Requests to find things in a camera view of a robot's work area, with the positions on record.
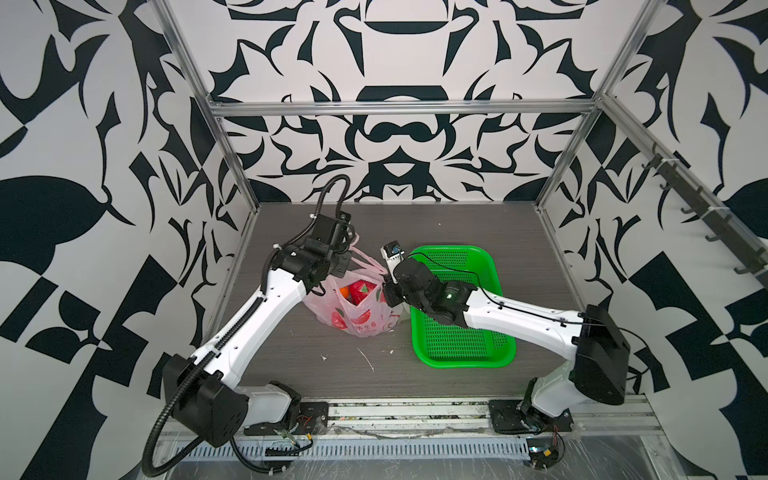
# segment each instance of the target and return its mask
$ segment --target black and white patterned wall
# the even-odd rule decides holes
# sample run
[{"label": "black and white patterned wall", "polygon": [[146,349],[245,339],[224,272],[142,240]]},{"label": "black and white patterned wall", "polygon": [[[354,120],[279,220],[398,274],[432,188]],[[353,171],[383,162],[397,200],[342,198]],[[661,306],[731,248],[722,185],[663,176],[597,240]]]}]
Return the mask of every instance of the black and white patterned wall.
[{"label": "black and white patterned wall", "polygon": [[[670,0],[650,33],[619,101],[767,238],[768,5]],[[584,300],[647,340],[627,336],[629,386],[688,472],[768,475],[768,292],[646,161],[603,115],[546,207],[559,246]]]},{"label": "black and white patterned wall", "polygon": [[[590,98],[642,5],[170,3],[222,102]],[[353,179],[355,201],[534,200],[577,116],[229,118],[226,128],[261,201],[311,201],[332,171]]]},{"label": "black and white patterned wall", "polygon": [[[260,201],[316,201],[335,174],[354,201],[535,200],[578,114],[232,117]],[[341,194],[341,185],[328,200]]]},{"label": "black and white patterned wall", "polygon": [[248,206],[144,0],[0,15],[3,478],[120,478]]}]

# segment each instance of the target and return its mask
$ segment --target green plastic basket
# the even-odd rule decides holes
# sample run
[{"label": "green plastic basket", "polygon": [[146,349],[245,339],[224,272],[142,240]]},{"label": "green plastic basket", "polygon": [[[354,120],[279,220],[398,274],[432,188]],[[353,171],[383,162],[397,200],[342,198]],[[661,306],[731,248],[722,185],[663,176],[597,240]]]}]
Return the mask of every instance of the green plastic basket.
[{"label": "green plastic basket", "polygon": [[[470,245],[426,245],[413,250],[424,253],[437,263],[467,270],[470,273],[447,270],[424,255],[413,258],[424,263],[440,280],[461,280],[478,285],[491,293],[502,295],[496,265],[488,252]],[[509,365],[515,358],[515,339],[490,330],[463,329],[437,323],[424,313],[411,308],[413,351],[418,358],[436,369],[498,368]]]}]

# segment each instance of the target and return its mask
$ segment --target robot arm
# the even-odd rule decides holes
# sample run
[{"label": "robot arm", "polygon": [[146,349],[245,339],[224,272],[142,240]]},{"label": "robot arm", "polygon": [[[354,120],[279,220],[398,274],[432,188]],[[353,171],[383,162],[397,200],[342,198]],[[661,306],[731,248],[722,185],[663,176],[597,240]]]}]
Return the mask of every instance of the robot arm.
[{"label": "robot arm", "polygon": [[533,379],[518,406],[520,433],[546,429],[567,408],[593,399],[624,402],[630,347],[607,312],[561,311],[504,298],[457,280],[442,282],[415,258],[405,258],[397,242],[382,248],[390,274],[384,294],[394,306],[403,301],[445,325],[488,329],[557,353],[565,363]]}]

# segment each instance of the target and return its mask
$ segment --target gray wooden table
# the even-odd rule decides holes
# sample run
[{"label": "gray wooden table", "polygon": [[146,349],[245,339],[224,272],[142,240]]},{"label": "gray wooden table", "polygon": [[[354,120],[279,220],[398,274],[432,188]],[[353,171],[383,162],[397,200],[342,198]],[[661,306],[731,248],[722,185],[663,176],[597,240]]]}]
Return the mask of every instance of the gray wooden table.
[{"label": "gray wooden table", "polygon": [[[305,227],[313,208],[262,206],[230,295],[227,319],[259,286],[272,245]],[[332,211],[332,206],[325,206],[324,213]],[[531,204],[350,204],[344,211],[352,214],[360,234],[358,247],[371,257],[379,259],[379,248],[393,240],[406,251],[421,245],[476,245],[493,257],[505,296],[558,309],[576,308]],[[391,333],[359,339],[321,324],[301,304],[254,356],[241,385],[278,380],[305,397],[521,395],[532,377],[546,375],[563,362],[521,340],[517,349],[515,360],[500,369],[433,369],[413,352],[409,321]]]}]

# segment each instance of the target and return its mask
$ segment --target plastic bag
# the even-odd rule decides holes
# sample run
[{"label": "plastic bag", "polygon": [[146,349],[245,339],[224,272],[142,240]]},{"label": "plastic bag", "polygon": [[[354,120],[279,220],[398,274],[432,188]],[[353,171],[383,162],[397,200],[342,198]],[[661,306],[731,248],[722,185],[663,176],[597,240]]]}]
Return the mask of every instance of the plastic bag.
[{"label": "plastic bag", "polygon": [[[394,308],[386,304],[382,285],[384,275],[387,274],[379,262],[365,255],[355,247],[350,251],[360,255],[368,263],[352,258],[352,261],[362,268],[347,270],[343,278],[328,276],[321,285],[326,291],[323,296],[310,293],[304,297],[304,304],[317,315],[317,319],[327,326],[333,326],[354,336],[374,336],[381,332],[387,332],[400,320],[404,308],[400,304]],[[340,290],[357,282],[365,280],[375,285],[358,305],[345,298]]]}]

